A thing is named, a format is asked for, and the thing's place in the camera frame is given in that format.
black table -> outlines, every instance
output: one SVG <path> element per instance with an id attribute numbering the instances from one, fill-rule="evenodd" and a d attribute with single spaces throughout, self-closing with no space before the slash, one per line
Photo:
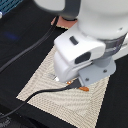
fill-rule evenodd
<path id="1" fill-rule="evenodd" d="M 0 66 L 40 39 L 54 18 L 40 10 L 32 0 L 25 0 L 0 20 Z M 25 55 L 0 74 L 0 104 L 13 110 L 22 101 L 17 95 L 38 69 L 53 47 L 53 40 L 64 32 L 56 28 L 40 47 Z M 116 61 L 117 71 L 111 76 L 96 128 L 128 127 L 128 56 Z M 50 128 L 74 126 L 29 104 L 17 113 Z"/>

wire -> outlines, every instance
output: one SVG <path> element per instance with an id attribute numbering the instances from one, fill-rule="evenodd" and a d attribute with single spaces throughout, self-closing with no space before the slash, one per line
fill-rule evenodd
<path id="1" fill-rule="evenodd" d="M 0 73 L 2 73 L 9 65 L 11 65 L 13 62 L 15 62 L 16 60 L 18 60 L 20 57 L 22 57 L 23 55 L 27 54 L 28 52 L 34 50 L 39 45 L 41 45 L 45 40 L 47 40 L 49 38 L 49 36 L 52 34 L 52 32 L 54 31 L 54 29 L 56 28 L 56 25 L 57 25 L 58 20 L 59 20 L 59 16 L 56 17 L 56 19 L 55 19 L 54 24 L 52 25 L 52 27 L 48 30 L 48 32 L 40 40 L 38 40 L 36 43 L 34 43 L 33 45 L 31 45 L 30 47 L 28 47 L 27 49 L 25 49 L 21 53 L 19 53 L 15 57 L 13 57 L 7 63 L 5 63 L 0 68 Z"/>
<path id="2" fill-rule="evenodd" d="M 59 16 L 56 16 L 54 24 L 52 25 L 52 27 L 47 31 L 47 33 L 40 39 L 38 40 L 36 43 L 34 43 L 33 45 L 31 45 L 30 47 L 28 47 L 27 49 L 25 49 L 24 51 L 22 51 L 21 53 L 19 53 L 18 55 L 16 55 L 15 57 L 13 57 L 11 60 L 9 60 L 7 63 L 5 63 L 1 68 L 0 68 L 0 74 L 8 67 L 10 66 L 13 62 L 15 62 L 16 60 L 18 60 L 20 57 L 22 57 L 23 55 L 27 54 L 28 52 L 34 50 L 35 48 L 37 48 L 39 45 L 41 45 L 46 39 L 49 38 L 49 36 L 52 34 L 52 32 L 54 31 L 57 22 L 59 20 Z M 7 113 L 6 115 L 0 116 L 0 119 L 3 119 L 11 114 L 13 114 L 14 112 L 16 112 L 17 110 L 19 110 L 23 105 L 25 105 L 33 96 L 42 93 L 42 92 L 53 92 L 53 91 L 57 91 L 56 89 L 53 90 L 41 90 L 38 92 L 33 93 L 31 96 L 29 96 L 19 107 L 17 107 L 16 109 L 14 109 L 13 111 Z"/>
<path id="3" fill-rule="evenodd" d="M 16 109 L 12 110 L 11 112 L 0 116 L 0 119 L 3 119 L 7 116 L 10 116 L 11 114 L 13 114 L 14 112 L 16 112 L 17 110 L 19 110 L 21 107 L 23 107 L 32 97 L 34 97 L 35 95 L 39 94 L 39 93 L 44 93 L 44 92 L 59 92 L 59 91 L 64 91 L 67 89 L 71 89 L 71 86 L 66 86 L 64 88 L 60 88 L 60 89 L 48 89 L 48 90 L 40 90 L 37 91 L 35 93 L 33 93 L 32 95 L 30 95 L 20 106 L 18 106 Z"/>
<path id="4" fill-rule="evenodd" d="M 42 44 L 46 39 L 48 39 L 48 37 L 52 34 L 52 32 L 54 31 L 56 24 L 58 22 L 59 16 L 56 17 L 55 22 L 53 24 L 53 26 L 48 30 L 48 32 L 40 39 L 38 40 L 35 44 L 33 44 L 32 46 L 30 46 L 29 48 L 25 49 L 23 52 L 19 53 L 18 55 L 16 55 L 14 58 L 12 58 L 11 60 L 9 60 L 6 64 L 4 64 L 1 68 L 0 68 L 0 73 L 2 73 L 10 64 L 12 64 L 14 61 L 16 61 L 17 59 L 19 59 L 20 57 L 22 57 L 23 55 L 25 55 L 26 53 L 34 50 L 36 47 L 38 47 L 40 44 Z M 44 93 L 44 92 L 59 92 L 59 91 L 64 91 L 64 90 L 68 90 L 68 89 L 72 89 L 72 88 L 79 88 L 80 84 L 78 83 L 78 81 L 74 81 L 73 84 L 68 85 L 64 88 L 60 88 L 60 89 L 48 89 L 48 90 L 40 90 L 37 91 L 35 93 L 33 93 L 32 95 L 30 95 L 25 101 L 23 101 L 23 103 L 18 106 L 17 108 L 15 108 L 14 110 L 12 110 L 11 112 L 0 116 L 0 119 L 3 119 L 7 116 L 10 116 L 11 114 L 15 113 L 16 111 L 18 111 L 21 107 L 23 107 L 32 97 L 34 97 L 35 95 L 39 94 L 39 93 Z"/>

fabric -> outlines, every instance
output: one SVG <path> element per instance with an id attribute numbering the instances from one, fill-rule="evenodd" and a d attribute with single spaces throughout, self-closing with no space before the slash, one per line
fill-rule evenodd
<path id="1" fill-rule="evenodd" d="M 53 56 L 51 50 L 28 84 L 18 95 L 25 100 L 32 93 L 42 89 L 66 86 L 54 80 Z M 89 86 L 89 92 L 72 89 L 57 93 L 39 94 L 29 104 L 48 112 L 78 128 L 95 128 L 109 77 Z"/>

beige cloth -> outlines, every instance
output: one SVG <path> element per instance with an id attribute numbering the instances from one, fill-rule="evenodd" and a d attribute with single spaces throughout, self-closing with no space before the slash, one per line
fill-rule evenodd
<path id="1" fill-rule="evenodd" d="M 54 89 L 66 86 L 54 80 L 53 56 L 51 50 L 27 85 L 18 95 L 25 100 L 41 89 Z M 78 128 L 95 128 L 109 77 L 89 86 L 89 92 L 71 89 L 63 92 L 43 93 L 33 97 L 29 104 L 50 113 Z"/>

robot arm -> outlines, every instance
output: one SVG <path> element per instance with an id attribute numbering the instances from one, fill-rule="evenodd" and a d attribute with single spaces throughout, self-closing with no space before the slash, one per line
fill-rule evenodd
<path id="1" fill-rule="evenodd" d="M 112 56 L 120 50 L 128 32 L 128 1 L 52 0 L 53 7 L 50 1 L 35 0 L 47 11 L 78 19 L 54 41 L 54 68 L 60 82 L 78 77 L 83 86 L 88 86 L 113 74 L 116 66 Z"/>

